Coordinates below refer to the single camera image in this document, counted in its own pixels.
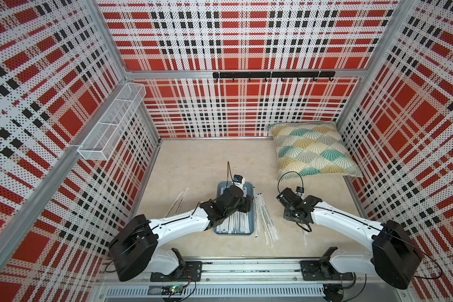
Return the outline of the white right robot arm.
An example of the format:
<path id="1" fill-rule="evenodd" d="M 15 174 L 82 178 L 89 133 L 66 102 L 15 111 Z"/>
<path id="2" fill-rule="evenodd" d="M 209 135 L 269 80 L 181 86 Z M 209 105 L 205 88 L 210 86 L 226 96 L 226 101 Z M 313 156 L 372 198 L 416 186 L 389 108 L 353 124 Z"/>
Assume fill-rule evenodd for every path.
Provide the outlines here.
<path id="1" fill-rule="evenodd" d="M 423 254 L 399 223 L 361 218 L 315 196 L 301 198 L 289 188 L 280 192 L 276 199 L 291 221 L 307 227 L 315 224 L 330 228 L 367 249 L 360 252 L 334 247 L 327 253 L 327 259 L 338 273 L 377 275 L 397 289 L 407 289 L 415 277 Z"/>

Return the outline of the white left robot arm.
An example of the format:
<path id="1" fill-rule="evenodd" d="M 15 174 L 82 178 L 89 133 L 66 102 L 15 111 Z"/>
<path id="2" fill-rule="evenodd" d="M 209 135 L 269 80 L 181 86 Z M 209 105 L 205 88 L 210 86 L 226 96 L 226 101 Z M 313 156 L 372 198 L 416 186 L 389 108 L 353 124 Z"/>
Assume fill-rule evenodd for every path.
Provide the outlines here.
<path id="1" fill-rule="evenodd" d="M 254 198 L 238 186 L 226 188 L 214 200 L 197 204 L 194 210 L 168 218 L 149 220 L 137 215 L 108 244 L 115 272 L 121 282 L 139 274 L 160 273 L 179 279 L 186 262 L 175 248 L 161 247 L 183 236 L 221 225 L 236 212 L 248 213 Z"/>

